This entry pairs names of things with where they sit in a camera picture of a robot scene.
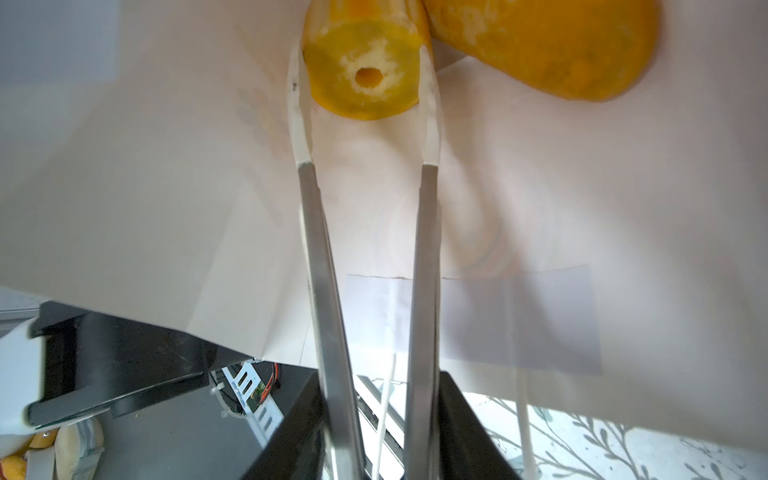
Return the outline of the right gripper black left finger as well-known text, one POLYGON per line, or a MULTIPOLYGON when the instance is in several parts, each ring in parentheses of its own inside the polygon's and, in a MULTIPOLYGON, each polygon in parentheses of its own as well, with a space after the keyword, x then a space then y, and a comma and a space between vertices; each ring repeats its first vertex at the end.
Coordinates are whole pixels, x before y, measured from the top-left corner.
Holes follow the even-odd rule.
POLYGON ((258 458, 241 479, 321 479, 325 462, 324 400, 313 373, 258 458))

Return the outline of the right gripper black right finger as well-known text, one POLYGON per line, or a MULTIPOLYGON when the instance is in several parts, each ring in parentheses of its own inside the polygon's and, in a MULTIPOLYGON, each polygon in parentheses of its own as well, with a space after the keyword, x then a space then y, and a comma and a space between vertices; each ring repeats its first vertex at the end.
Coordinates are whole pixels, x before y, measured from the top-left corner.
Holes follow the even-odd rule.
POLYGON ((456 382, 440 372, 440 473, 447 480, 520 480, 487 434, 456 382))

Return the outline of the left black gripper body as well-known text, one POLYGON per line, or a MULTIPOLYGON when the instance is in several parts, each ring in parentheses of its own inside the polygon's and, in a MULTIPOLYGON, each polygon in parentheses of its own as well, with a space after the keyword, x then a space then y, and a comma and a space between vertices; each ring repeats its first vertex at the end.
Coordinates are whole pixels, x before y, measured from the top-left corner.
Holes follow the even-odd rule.
POLYGON ((31 337, 44 346, 42 395, 26 406, 33 427, 134 413, 208 386, 244 353, 173 330, 55 301, 40 307, 31 337))

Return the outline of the metal tongs with white tips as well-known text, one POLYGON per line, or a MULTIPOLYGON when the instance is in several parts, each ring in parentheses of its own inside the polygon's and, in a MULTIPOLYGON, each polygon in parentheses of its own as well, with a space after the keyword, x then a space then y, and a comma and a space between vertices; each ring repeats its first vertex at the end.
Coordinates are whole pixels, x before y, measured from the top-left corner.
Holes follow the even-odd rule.
POLYGON ((299 179, 325 439, 336 479, 367 458, 354 379, 407 385, 404 475, 440 475, 438 392, 443 112, 432 56, 419 54, 418 104, 356 122, 314 101, 300 47, 289 57, 287 117, 299 179))

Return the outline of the white printed paper bag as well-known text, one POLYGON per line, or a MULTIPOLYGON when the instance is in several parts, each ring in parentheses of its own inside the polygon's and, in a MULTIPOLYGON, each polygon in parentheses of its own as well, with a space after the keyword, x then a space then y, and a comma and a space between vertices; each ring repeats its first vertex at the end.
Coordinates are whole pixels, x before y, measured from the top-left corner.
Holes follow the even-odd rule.
MULTIPOLYGON (((314 365, 286 119, 303 1, 5 1, 1 282, 314 365)), ((605 103, 438 55, 442 366, 767 448, 767 5, 666 1, 605 103)))

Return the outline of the long yellow fake baguette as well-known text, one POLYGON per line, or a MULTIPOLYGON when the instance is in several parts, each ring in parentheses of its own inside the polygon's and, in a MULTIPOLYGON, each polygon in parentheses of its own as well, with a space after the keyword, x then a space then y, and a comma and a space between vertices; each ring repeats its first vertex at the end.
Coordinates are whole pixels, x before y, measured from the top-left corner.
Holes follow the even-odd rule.
POLYGON ((568 100, 622 95, 657 47, 657 1, 427 1, 432 34, 525 85, 568 100))

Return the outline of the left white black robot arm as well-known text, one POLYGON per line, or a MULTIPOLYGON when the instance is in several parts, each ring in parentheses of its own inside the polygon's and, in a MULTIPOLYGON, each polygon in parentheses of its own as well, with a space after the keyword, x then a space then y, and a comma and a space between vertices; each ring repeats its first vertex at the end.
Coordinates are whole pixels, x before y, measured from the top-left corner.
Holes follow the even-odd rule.
POLYGON ((1 453, 38 432, 204 388, 247 358, 183 331, 46 301, 1 339, 1 453))

